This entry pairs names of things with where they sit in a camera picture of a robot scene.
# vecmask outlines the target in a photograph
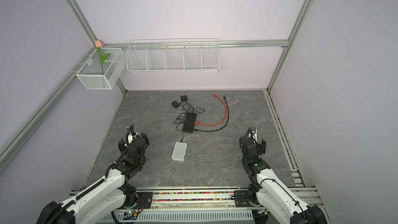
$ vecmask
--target white router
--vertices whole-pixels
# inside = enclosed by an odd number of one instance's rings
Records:
[[[176,142],[176,145],[174,146],[174,151],[172,154],[172,160],[184,161],[186,149],[187,149],[187,143]]]

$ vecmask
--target green leaf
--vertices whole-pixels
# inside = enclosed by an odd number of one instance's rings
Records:
[[[108,58],[108,56],[110,54],[111,53],[107,53],[107,54],[105,54],[105,55],[103,55],[102,57],[99,58],[99,62],[101,63],[101,66],[102,66],[103,62]]]
[[[99,47],[97,47],[97,53],[98,53],[99,58],[101,59],[102,51],[101,51],[101,49]]]

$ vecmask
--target gray marble surface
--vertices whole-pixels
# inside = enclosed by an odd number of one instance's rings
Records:
[[[194,107],[206,111],[198,114],[196,120],[202,123],[218,123],[225,114],[220,98],[225,95],[230,110],[227,126],[217,132],[185,133],[183,142],[192,150],[211,155],[228,152],[244,136],[248,127],[257,127],[257,138],[267,141],[267,150],[262,158],[288,187],[295,183],[282,149],[276,127],[271,117],[265,95],[261,90],[224,91],[128,91],[109,133],[99,152],[86,186],[102,177],[108,165],[120,155],[117,142],[125,136],[126,127],[134,124],[137,132],[148,135],[149,146],[145,156],[147,162],[129,183],[135,187],[178,187],[178,186],[228,186],[247,187],[250,180],[241,165],[240,149],[231,157],[217,162],[202,162],[185,158],[183,162],[173,161],[171,156],[175,142],[182,138],[173,121],[181,113],[171,102],[179,102],[181,95],[187,95]],[[216,127],[195,125],[195,128],[212,130]],[[190,151],[186,155],[209,159]]]

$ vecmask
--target white wire basket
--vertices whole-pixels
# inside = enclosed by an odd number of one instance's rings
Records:
[[[76,74],[87,89],[112,89],[126,66],[121,48],[104,47],[101,52],[103,55],[111,53],[102,65],[103,73],[100,56],[95,51]]]
[[[128,41],[127,70],[145,72],[201,72],[220,70],[220,52],[217,39],[184,42],[165,40]]]

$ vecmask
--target mounting plate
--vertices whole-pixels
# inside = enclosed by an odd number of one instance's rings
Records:
[[[150,208],[152,204],[153,192],[137,192],[137,195],[138,195],[138,200],[144,201],[144,209]],[[137,200],[137,205],[135,205],[133,208],[141,209],[143,203],[142,201],[138,200]]]
[[[236,207],[252,207],[252,205],[249,202],[249,195],[247,190],[235,190],[234,196],[238,197],[235,198]]]

